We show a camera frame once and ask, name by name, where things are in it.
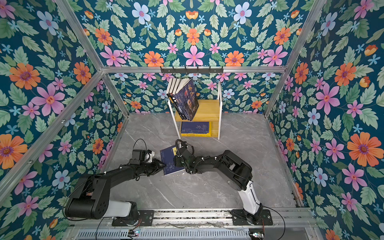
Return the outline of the dark book orange calligraphy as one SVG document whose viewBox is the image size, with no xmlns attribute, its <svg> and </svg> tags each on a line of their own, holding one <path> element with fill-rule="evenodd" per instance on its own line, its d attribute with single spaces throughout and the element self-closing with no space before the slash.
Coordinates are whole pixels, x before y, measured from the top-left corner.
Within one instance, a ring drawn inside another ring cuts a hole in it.
<svg viewBox="0 0 384 240">
<path fill-rule="evenodd" d="M 183 114 L 183 119 L 182 120 L 188 120 L 188 113 L 187 113 L 187 110 L 186 110 L 186 107 L 184 106 L 184 102 L 183 102 L 183 97 L 181 96 L 181 90 L 179 90 L 179 87 L 183 87 L 183 80 L 181 78 L 177 79 L 177 83 L 176 83 L 176 87 L 175 87 L 175 90 L 174 90 L 174 94 L 175 94 L 175 97 L 177 98 L 178 100 L 178 103 L 179 103 L 179 107 L 182 111 L 182 114 Z"/>
</svg>

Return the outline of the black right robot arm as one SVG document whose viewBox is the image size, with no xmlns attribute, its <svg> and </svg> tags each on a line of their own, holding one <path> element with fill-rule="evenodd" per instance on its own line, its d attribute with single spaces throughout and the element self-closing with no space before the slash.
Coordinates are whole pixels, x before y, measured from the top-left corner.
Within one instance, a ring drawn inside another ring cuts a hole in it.
<svg viewBox="0 0 384 240">
<path fill-rule="evenodd" d="M 177 167 L 183 167 L 191 175 L 217 172 L 231 188 L 238 192 L 243 203 L 243 212 L 241 214 L 231 212 L 234 217 L 246 220 L 253 225 L 261 220 L 263 205 L 256 195 L 252 167 L 248 163 L 230 150 L 214 157 L 196 157 L 193 151 L 189 151 L 185 142 L 177 144 L 176 149 L 174 163 Z"/>
</svg>

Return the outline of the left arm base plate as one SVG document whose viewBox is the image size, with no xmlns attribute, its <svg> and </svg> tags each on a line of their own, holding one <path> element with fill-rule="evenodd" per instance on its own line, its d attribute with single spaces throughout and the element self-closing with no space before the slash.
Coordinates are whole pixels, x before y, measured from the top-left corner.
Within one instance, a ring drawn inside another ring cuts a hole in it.
<svg viewBox="0 0 384 240">
<path fill-rule="evenodd" d="M 152 226 L 155 211 L 135 210 L 127 217 L 115 217 L 112 222 L 113 227 L 149 227 Z"/>
</svg>

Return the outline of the white wooden book shelf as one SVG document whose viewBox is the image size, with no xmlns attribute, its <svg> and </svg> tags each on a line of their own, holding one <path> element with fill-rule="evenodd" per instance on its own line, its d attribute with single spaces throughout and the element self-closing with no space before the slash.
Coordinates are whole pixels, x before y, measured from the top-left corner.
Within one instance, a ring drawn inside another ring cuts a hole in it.
<svg viewBox="0 0 384 240">
<path fill-rule="evenodd" d="M 216 87 L 217 87 L 216 90 L 217 90 L 218 96 L 215 100 L 214 99 L 207 99 L 207 100 L 198 99 L 199 108 L 192 121 L 182 120 L 179 117 L 179 114 L 177 113 L 173 104 L 171 104 L 168 94 L 166 95 L 170 113 L 176 128 L 176 133 L 179 138 L 182 137 L 180 133 L 182 122 L 210 122 L 211 128 L 212 128 L 211 138 L 216 138 L 218 140 L 221 138 L 222 112 L 223 112 L 223 96 L 222 96 L 223 88 L 221 83 L 218 83 Z"/>
</svg>

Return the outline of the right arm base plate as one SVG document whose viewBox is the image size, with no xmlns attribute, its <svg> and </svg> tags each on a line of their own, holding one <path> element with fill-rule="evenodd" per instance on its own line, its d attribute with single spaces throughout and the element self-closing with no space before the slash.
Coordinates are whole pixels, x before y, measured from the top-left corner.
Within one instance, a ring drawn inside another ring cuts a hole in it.
<svg viewBox="0 0 384 240">
<path fill-rule="evenodd" d="M 245 210 L 231 210 L 234 226 L 272 226 L 273 218 L 270 210 L 262 210 L 255 215 Z"/>
</svg>

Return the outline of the dark patterned book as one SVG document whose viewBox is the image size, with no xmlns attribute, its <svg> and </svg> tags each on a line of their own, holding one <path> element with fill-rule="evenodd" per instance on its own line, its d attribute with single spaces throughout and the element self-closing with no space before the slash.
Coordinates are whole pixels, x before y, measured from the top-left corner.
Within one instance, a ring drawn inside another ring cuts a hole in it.
<svg viewBox="0 0 384 240">
<path fill-rule="evenodd" d="M 192 79 L 184 78 L 183 87 L 179 87 L 181 90 L 181 96 L 183 97 L 184 106 L 188 113 L 188 121 L 192 121 L 199 108 L 199 102 L 196 95 L 196 87 Z"/>
</svg>

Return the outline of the small dark blue book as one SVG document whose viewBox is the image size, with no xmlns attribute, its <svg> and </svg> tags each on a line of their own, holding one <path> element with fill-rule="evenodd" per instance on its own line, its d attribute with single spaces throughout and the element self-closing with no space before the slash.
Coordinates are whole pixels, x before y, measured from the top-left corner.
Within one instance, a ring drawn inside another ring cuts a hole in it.
<svg viewBox="0 0 384 240">
<path fill-rule="evenodd" d="M 160 151 L 161 161 L 166 165 L 163 169 L 164 176 L 183 171 L 184 168 L 177 167 L 174 163 L 174 157 L 177 154 L 176 146 L 171 146 Z"/>
</svg>

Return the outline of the black book on shelf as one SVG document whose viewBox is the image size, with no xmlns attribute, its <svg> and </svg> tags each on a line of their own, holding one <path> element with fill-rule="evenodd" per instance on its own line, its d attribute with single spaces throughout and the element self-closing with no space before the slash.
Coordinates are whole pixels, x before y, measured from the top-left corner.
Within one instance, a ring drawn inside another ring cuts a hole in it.
<svg viewBox="0 0 384 240">
<path fill-rule="evenodd" d="M 170 93 L 174 80 L 175 80 L 174 78 L 169 79 L 168 86 L 167 86 L 167 94 Z"/>
</svg>

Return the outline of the aluminium mounting rail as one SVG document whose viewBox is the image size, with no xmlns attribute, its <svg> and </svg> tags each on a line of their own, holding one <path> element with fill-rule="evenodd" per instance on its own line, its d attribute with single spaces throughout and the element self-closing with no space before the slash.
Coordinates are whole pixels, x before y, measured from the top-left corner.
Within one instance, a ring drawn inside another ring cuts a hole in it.
<svg viewBox="0 0 384 240">
<path fill-rule="evenodd" d="M 234 226 L 232 209 L 153 209 L 155 211 L 152 226 L 149 227 L 113 227 L 114 218 L 70 222 L 68 230 L 73 229 L 144 229 L 144 228 L 310 228 L 317 227 L 317 220 L 309 208 L 269 209 L 273 218 L 272 226 Z"/>
</svg>

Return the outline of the black wolf cover book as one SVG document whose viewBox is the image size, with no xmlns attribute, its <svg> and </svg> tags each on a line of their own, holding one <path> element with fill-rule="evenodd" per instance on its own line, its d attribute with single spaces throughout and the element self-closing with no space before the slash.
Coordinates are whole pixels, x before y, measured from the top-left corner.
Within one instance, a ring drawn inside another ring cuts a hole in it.
<svg viewBox="0 0 384 240">
<path fill-rule="evenodd" d="M 174 90 L 175 90 L 175 87 L 176 87 L 176 83 L 177 83 L 177 79 L 174 80 L 173 84 L 172 84 L 172 88 L 171 88 L 171 91 L 170 93 L 168 94 L 168 97 L 169 97 L 169 100 L 171 102 L 171 104 L 173 104 L 174 108 L 176 109 L 177 113 L 179 114 L 179 117 L 181 119 L 183 119 L 183 114 L 182 114 L 182 111 L 179 107 L 179 103 L 178 103 L 178 100 L 177 98 L 175 97 L 175 94 L 174 94 Z"/>
</svg>

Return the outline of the yellow cartoon cover book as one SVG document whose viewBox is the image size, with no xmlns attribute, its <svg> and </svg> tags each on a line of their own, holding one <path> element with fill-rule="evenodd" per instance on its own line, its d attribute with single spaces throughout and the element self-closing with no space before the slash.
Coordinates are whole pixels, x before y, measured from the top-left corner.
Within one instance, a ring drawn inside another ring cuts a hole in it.
<svg viewBox="0 0 384 240">
<path fill-rule="evenodd" d="M 211 123 L 210 123 L 210 132 L 208 134 L 182 134 L 181 133 L 182 137 L 211 137 L 211 135 L 212 135 Z"/>
</svg>

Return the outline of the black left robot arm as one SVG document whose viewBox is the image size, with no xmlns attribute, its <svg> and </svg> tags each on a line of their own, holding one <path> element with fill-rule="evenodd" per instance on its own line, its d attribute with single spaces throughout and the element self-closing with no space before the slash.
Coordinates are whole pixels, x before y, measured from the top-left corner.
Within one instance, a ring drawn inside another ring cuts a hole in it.
<svg viewBox="0 0 384 240">
<path fill-rule="evenodd" d="M 127 164 L 95 175 L 86 174 L 79 178 L 75 189 L 68 197 L 64 216 L 68 219 L 94 219 L 127 217 L 132 203 L 112 201 L 111 189 L 141 176 L 153 176 L 165 168 L 165 164 L 154 158 L 150 150 L 133 150 Z"/>
</svg>

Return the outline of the black hook rail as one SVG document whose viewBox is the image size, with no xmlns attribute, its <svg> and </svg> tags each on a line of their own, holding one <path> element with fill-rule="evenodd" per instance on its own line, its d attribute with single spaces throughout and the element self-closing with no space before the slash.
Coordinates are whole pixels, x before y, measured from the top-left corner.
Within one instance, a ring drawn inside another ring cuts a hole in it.
<svg viewBox="0 0 384 240">
<path fill-rule="evenodd" d="M 221 74 L 223 67 L 160 67 L 163 74 Z"/>
</svg>

